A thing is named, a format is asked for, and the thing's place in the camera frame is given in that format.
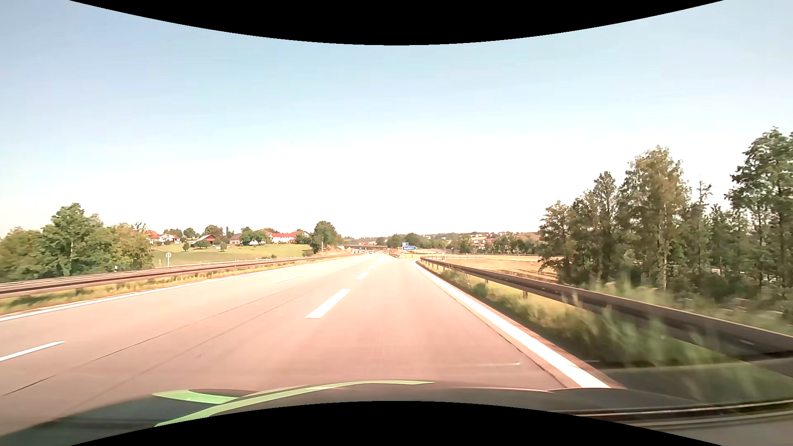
dry grass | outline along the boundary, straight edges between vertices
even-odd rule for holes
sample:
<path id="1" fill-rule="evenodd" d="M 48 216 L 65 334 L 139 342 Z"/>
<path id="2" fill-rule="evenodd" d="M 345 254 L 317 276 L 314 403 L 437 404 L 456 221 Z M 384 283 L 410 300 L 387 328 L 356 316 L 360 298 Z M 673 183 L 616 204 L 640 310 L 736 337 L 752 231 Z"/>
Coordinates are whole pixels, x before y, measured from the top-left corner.
<path id="1" fill-rule="evenodd" d="M 447 263 L 453 263 L 455 265 L 462 265 L 465 267 L 471 268 L 478 268 L 482 270 L 488 271 L 495 271 L 495 272 L 503 272 L 507 274 L 514 274 L 520 277 L 526 277 L 528 279 L 537 279 L 543 280 L 546 282 L 556 282 L 558 275 L 550 270 L 540 271 L 540 263 L 537 261 L 538 259 L 533 260 L 532 258 L 526 258 L 529 256 L 520 256 L 524 257 L 522 260 L 518 260 L 518 256 L 505 256 L 505 257 L 515 257 L 514 259 L 502 259 L 499 257 L 498 259 L 482 259 L 481 257 L 476 258 L 475 255 L 471 255 L 468 258 L 465 257 L 453 257 L 453 256 L 446 256 Z"/>

grassy embankment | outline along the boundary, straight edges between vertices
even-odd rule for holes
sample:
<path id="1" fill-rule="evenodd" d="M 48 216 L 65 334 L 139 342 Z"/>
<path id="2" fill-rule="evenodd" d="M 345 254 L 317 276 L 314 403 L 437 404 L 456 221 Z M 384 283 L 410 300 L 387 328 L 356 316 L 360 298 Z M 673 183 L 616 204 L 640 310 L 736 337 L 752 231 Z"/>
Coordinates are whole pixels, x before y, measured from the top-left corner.
<path id="1" fill-rule="evenodd" d="M 524 297 L 509 286 L 420 263 L 628 388 L 711 403 L 793 398 L 793 378 L 674 339 L 658 321 L 640 329 L 608 311 Z"/>
<path id="2" fill-rule="evenodd" d="M 209 247 L 191 248 L 184 251 L 180 244 L 168 244 L 154 247 L 154 266 L 167 265 L 165 253 L 170 252 L 170 265 L 191 265 L 195 263 L 230 262 L 233 260 L 269 259 L 273 254 L 276 258 L 301 257 L 304 250 L 311 249 L 307 244 L 266 244 L 263 246 L 229 246 L 225 252 Z"/>
<path id="3" fill-rule="evenodd" d="M 498 271 L 508 274 L 516 274 L 529 279 L 540 279 L 532 277 L 531 270 L 536 266 L 526 267 L 531 262 L 514 260 L 465 260 L 449 259 L 447 263 L 464 265 L 467 267 L 480 268 L 488 271 Z M 551 276 L 546 276 L 542 280 L 549 280 Z M 592 284 L 584 287 L 587 290 L 599 293 L 629 298 L 641 302 L 652 303 L 654 305 L 666 306 L 677 310 L 688 311 L 691 313 L 702 314 L 703 316 L 716 317 L 724 321 L 737 322 L 738 324 L 750 325 L 760 329 L 771 330 L 778 333 L 793 335 L 793 325 L 788 324 L 782 319 L 778 312 L 759 310 L 753 307 L 752 302 L 726 302 L 717 304 L 713 299 L 692 295 L 687 299 L 678 299 L 670 293 L 654 290 L 645 287 L 633 287 L 625 284 L 612 283 L 608 286 Z"/>
<path id="4" fill-rule="evenodd" d="M 54 293 L 45 294 L 32 294 L 29 296 L 21 296 L 16 298 L 0 299 L 0 314 L 17 313 L 26 310 L 34 310 L 37 308 L 63 305 L 72 302 L 88 301 L 99 298 L 107 298 L 110 296 L 118 296 L 120 294 L 134 293 L 138 291 L 155 290 L 157 288 L 165 288 L 168 286 L 182 285 L 183 283 L 200 282 L 207 279 L 218 279 L 221 277 L 228 277 L 232 275 L 242 275 L 246 273 L 265 271 L 270 269 L 277 269 L 282 267 L 289 267 L 292 265 L 299 265 L 308 262 L 321 262 L 325 261 L 321 257 L 312 257 L 310 259 L 298 259 L 293 263 L 287 264 L 266 264 L 256 267 L 249 267 L 237 269 L 233 271 L 209 271 L 202 273 L 193 273 L 188 275 L 176 275 L 171 277 L 163 277 L 160 279 L 138 280 L 126 283 L 116 283 L 113 285 L 102 286 L 87 286 L 77 290 L 64 290 L 56 291 Z"/>

field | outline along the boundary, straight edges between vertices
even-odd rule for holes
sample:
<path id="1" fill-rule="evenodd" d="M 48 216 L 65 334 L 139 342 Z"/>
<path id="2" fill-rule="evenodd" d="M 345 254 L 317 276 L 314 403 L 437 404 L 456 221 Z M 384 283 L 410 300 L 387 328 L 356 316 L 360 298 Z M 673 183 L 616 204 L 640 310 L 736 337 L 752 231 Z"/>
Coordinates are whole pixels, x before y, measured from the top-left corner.
<path id="1" fill-rule="evenodd" d="M 519 275 L 529 279 L 545 280 L 550 282 L 557 281 L 557 275 L 553 270 L 546 269 L 540 271 L 540 263 L 537 256 L 446 256 L 447 263 L 454 263 L 465 267 L 479 268 L 488 271 L 496 271 Z"/>
<path id="2" fill-rule="evenodd" d="M 167 265 L 165 253 L 170 252 L 170 265 L 191 265 L 194 263 L 230 262 L 232 260 L 256 260 L 269 258 L 273 254 L 279 259 L 285 257 L 300 257 L 303 250 L 311 249 L 306 244 L 266 244 L 264 246 L 229 246 L 226 252 L 209 247 L 206 249 L 191 248 L 187 252 L 182 250 L 180 244 L 169 244 L 154 248 L 154 266 Z"/>

grass verge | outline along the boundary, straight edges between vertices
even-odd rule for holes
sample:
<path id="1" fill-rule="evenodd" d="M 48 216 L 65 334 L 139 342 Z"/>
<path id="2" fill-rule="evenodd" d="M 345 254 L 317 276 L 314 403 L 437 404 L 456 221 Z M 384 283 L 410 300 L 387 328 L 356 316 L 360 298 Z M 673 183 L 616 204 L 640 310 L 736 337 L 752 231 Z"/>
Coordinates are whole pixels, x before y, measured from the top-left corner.
<path id="1" fill-rule="evenodd" d="M 174 275 L 159 279 L 136 280 L 125 283 L 115 283 L 112 285 L 87 286 L 76 290 L 64 290 L 54 293 L 31 294 L 16 298 L 0 299 L 0 314 L 18 313 L 28 310 L 36 310 L 44 307 L 64 305 L 73 302 L 89 301 L 119 294 L 135 293 L 138 291 L 155 290 L 169 286 L 182 285 L 184 283 L 200 282 L 208 279 L 218 279 L 232 275 L 242 275 L 257 271 L 266 271 L 283 267 L 291 267 L 303 263 L 315 263 L 333 259 L 314 258 L 310 260 L 296 260 L 293 263 L 266 264 L 255 267 L 248 267 L 226 271 L 208 271 L 185 275 Z"/>
<path id="2" fill-rule="evenodd" d="M 524 297 L 509 286 L 419 263 L 628 388 L 709 403 L 793 398 L 793 378 L 677 340 L 659 321 L 639 328 L 609 311 Z"/>

house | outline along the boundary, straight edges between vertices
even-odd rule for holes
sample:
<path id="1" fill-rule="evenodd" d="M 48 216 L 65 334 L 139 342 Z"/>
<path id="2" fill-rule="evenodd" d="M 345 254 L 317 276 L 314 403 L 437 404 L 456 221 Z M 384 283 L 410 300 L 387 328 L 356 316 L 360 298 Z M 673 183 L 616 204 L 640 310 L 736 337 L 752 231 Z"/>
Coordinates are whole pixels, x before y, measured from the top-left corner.
<path id="1" fill-rule="evenodd" d="M 198 240 L 194 241 L 190 245 L 195 246 L 195 244 L 198 243 L 199 241 L 208 241 L 209 244 L 215 244 L 215 236 L 212 235 L 212 234 L 207 234 L 205 236 L 201 236 L 201 237 L 198 238 Z"/>
<path id="2" fill-rule="evenodd" d="M 228 244 L 230 244 L 231 246 L 241 245 L 243 243 L 242 239 L 243 239 L 242 233 L 234 234 L 232 238 L 228 239 Z"/>
<path id="3" fill-rule="evenodd" d="M 270 237 L 273 238 L 273 243 L 294 243 L 297 232 L 288 234 L 271 233 Z"/>
<path id="4" fill-rule="evenodd" d="M 157 240 L 160 243 L 165 243 L 167 241 L 170 241 L 171 243 L 179 243 L 179 242 L 182 241 L 182 239 L 179 238 L 179 236 L 175 236 L 174 234 L 163 234 L 163 235 L 159 236 L 159 238 Z"/>

